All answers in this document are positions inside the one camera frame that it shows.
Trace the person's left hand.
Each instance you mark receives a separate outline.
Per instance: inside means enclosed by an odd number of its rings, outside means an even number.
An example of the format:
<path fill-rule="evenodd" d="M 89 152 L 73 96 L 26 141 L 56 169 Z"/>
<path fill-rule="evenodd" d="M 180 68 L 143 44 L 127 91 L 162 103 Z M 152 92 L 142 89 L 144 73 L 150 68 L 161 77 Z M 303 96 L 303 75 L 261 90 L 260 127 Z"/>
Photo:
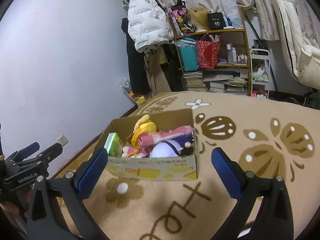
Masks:
<path fill-rule="evenodd" d="M 28 192 L 24 191 L 23 193 L 23 196 L 25 197 L 25 201 L 27 203 L 30 203 L 32 192 L 33 192 L 33 185 L 30 185 L 28 188 Z M 1 202 L 1 208 L 4 211 L 4 214 L 6 215 L 6 217 L 10 220 L 12 220 L 12 215 L 19 214 L 19 208 L 10 201 Z"/>

